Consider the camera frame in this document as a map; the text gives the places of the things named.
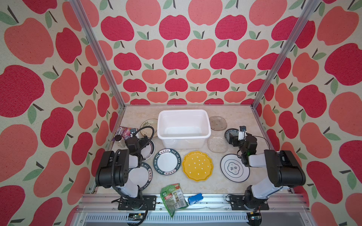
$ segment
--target plate with black rim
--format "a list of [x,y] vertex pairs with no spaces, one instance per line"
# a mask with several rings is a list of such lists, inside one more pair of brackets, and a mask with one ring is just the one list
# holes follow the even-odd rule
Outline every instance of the plate with black rim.
[[161,175],[174,174],[181,166],[181,156],[174,149],[162,149],[153,158],[153,166]]
[[139,168],[130,169],[128,179],[130,179],[135,185],[138,185],[141,190],[144,190],[152,180],[151,166],[142,162]]
[[250,169],[235,154],[227,154],[221,159],[221,171],[224,176],[233,182],[244,182],[249,178]]

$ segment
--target wall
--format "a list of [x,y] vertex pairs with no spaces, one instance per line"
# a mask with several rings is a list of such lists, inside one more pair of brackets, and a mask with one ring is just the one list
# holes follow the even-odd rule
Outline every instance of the wall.
[[0,11],[0,225],[69,225],[118,104],[68,1],[4,0]]
[[252,103],[302,11],[288,10],[294,0],[92,2],[128,105]]
[[296,152],[307,181],[295,190],[319,226],[362,225],[362,9],[351,3],[321,2],[298,38],[312,42],[288,54],[291,72],[258,107],[274,148]]

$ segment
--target white plastic tub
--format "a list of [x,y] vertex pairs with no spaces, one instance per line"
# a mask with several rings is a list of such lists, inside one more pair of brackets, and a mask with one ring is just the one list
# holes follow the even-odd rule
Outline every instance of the white plastic tub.
[[211,135],[210,121],[204,110],[161,111],[157,136],[165,148],[201,148]]

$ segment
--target yellow plate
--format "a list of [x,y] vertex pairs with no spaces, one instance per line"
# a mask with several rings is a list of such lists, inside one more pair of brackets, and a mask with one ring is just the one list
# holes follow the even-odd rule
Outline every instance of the yellow plate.
[[195,151],[184,157],[182,169],[189,179],[198,182],[207,180],[212,175],[214,165],[207,154]]

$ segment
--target green snack bag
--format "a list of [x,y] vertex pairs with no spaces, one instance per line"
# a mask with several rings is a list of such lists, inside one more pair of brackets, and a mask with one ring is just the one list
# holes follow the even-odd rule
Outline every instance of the green snack bag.
[[161,189],[161,199],[168,213],[173,217],[176,209],[186,208],[187,204],[180,184],[171,184]]

